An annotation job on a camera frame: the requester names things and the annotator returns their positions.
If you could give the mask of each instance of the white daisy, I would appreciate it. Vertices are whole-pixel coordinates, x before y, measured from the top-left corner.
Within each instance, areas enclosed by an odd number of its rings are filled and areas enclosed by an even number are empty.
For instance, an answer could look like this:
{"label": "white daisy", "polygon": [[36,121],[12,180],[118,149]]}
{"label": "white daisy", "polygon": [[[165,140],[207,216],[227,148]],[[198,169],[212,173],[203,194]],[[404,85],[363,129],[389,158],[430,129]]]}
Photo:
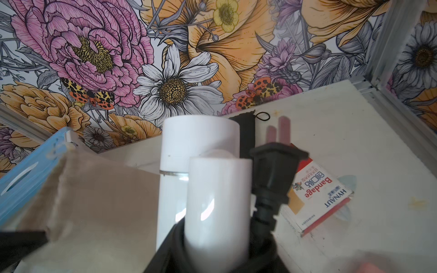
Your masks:
{"label": "white daisy", "polygon": [[437,87],[437,22],[418,24],[402,52],[398,68],[402,81],[416,88]]}
{"label": "white daisy", "polygon": [[213,115],[214,110],[210,104],[221,104],[223,101],[223,94],[217,90],[222,82],[195,85],[217,73],[218,64],[208,64],[210,60],[211,54],[202,52],[181,69],[179,51],[173,44],[167,51],[164,71],[150,64],[143,65],[145,76],[137,78],[141,86],[133,92],[146,96],[139,106],[144,119],[156,121],[157,127],[161,127],[164,119],[176,115]]}

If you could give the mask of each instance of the black cable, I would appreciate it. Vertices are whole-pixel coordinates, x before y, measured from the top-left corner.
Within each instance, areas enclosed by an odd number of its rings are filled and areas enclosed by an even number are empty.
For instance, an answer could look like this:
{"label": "black cable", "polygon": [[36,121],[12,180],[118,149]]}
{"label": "black cable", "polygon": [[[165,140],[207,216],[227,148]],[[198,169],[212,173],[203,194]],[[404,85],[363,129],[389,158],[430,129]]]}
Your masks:
{"label": "black cable", "polygon": [[[268,118],[266,118],[266,119],[262,119],[262,118],[258,117],[259,114],[266,114],[266,115],[268,116]],[[259,112],[259,113],[257,113],[257,114],[255,115],[255,117],[256,117],[257,119],[259,119],[259,120],[262,120],[262,121],[268,121],[268,120],[270,119],[270,114],[267,113],[267,112]]]}

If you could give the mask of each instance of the floral wallpaper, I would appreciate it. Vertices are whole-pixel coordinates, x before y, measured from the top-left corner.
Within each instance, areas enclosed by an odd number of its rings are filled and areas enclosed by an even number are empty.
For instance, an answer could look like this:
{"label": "floral wallpaper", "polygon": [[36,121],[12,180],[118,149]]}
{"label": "floral wallpaper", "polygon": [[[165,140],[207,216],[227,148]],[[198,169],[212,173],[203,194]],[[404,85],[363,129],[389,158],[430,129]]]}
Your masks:
{"label": "floral wallpaper", "polygon": [[0,124],[0,178],[38,146],[30,138]]}
{"label": "floral wallpaper", "polygon": [[0,103],[96,152],[363,74],[388,0],[0,0]]}
{"label": "floral wallpaper", "polygon": [[387,84],[395,97],[437,133],[437,1],[430,0]]}

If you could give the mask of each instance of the beige fabric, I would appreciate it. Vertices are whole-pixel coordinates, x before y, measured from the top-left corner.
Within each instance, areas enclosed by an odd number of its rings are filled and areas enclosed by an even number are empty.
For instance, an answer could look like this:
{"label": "beige fabric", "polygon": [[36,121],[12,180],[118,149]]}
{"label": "beige fabric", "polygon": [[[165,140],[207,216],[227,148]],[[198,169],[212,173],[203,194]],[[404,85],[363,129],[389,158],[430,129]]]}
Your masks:
{"label": "beige fabric", "polygon": [[156,174],[67,153],[20,223],[50,240],[24,261],[47,272],[142,272],[155,253],[158,193]]}

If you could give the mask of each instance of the stain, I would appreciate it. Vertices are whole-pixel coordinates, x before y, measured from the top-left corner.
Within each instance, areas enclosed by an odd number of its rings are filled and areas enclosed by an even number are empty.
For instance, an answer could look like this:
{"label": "stain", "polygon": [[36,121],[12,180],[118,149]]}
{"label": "stain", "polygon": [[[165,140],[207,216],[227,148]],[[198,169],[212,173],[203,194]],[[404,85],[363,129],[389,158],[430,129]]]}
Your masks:
{"label": "stain", "polygon": [[282,112],[282,111],[276,111],[276,110],[275,110],[275,112],[273,112],[273,115],[274,115],[275,117],[279,117],[279,115],[281,114],[281,112]]}
{"label": "stain", "polygon": [[411,197],[410,203],[408,203],[408,208],[414,211],[423,211],[428,207],[428,201],[417,200],[415,197]]}

